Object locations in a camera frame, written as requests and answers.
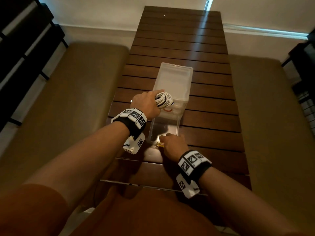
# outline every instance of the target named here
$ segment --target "forearm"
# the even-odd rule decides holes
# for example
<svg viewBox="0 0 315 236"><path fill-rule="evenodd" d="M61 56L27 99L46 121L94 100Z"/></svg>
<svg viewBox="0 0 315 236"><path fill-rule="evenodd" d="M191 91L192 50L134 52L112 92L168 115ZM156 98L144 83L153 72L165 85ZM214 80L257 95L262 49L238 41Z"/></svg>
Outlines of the forearm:
<svg viewBox="0 0 315 236"><path fill-rule="evenodd" d="M199 183L241 235L276 236L298 231L273 207L214 167Z"/></svg>
<svg viewBox="0 0 315 236"><path fill-rule="evenodd" d="M26 183L55 189L74 208L111 163L128 136L129 130L121 122L105 126L58 155Z"/></svg>

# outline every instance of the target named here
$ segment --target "white cable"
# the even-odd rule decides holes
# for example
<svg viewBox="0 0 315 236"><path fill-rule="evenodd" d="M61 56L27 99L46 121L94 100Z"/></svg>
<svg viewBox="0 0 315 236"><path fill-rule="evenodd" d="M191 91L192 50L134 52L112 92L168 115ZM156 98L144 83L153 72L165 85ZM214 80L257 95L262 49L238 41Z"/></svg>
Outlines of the white cable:
<svg viewBox="0 0 315 236"><path fill-rule="evenodd" d="M162 92L155 96L155 102L157 107L162 109L171 106L173 104L173 99L169 93Z"/></svg>

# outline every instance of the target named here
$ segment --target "beige cushion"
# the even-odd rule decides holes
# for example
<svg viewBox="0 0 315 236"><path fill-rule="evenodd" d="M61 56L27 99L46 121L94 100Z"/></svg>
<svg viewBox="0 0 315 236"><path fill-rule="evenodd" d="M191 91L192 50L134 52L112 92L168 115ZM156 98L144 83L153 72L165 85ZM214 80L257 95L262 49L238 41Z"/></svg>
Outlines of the beige cushion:
<svg viewBox="0 0 315 236"><path fill-rule="evenodd" d="M127 56L123 46L69 46L0 159L0 194L104 126Z"/></svg>

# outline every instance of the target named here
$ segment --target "wooden table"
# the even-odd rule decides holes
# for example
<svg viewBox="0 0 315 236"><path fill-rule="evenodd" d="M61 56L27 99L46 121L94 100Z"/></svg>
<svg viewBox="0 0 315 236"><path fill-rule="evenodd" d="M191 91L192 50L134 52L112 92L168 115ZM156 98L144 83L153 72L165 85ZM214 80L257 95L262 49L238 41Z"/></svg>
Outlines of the wooden table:
<svg viewBox="0 0 315 236"><path fill-rule="evenodd" d="M108 122L134 95L153 89L162 62L194 68L179 134L214 167L251 189L220 12L146 6ZM103 179L180 190L176 165L147 143L136 155L121 150L113 165ZM206 196L198 197L206 202Z"/></svg>

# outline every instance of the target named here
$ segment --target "transparent plastic box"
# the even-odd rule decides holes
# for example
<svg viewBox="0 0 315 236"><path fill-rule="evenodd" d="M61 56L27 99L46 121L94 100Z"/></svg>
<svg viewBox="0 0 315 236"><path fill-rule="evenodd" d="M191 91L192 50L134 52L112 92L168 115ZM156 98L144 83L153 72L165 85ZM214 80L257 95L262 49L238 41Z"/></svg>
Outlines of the transparent plastic box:
<svg viewBox="0 0 315 236"><path fill-rule="evenodd" d="M147 142L156 145L159 142L159 138L161 135L166 135L167 133L171 133L174 135L178 135L179 129L179 116L177 119L167 119L162 117L156 117L151 122L151 127L149 131L149 136L147 138Z"/></svg>
<svg viewBox="0 0 315 236"><path fill-rule="evenodd" d="M192 67L161 63L153 90L164 89L172 96L174 104L161 109L160 117L176 120L183 115L189 100L192 74Z"/></svg>

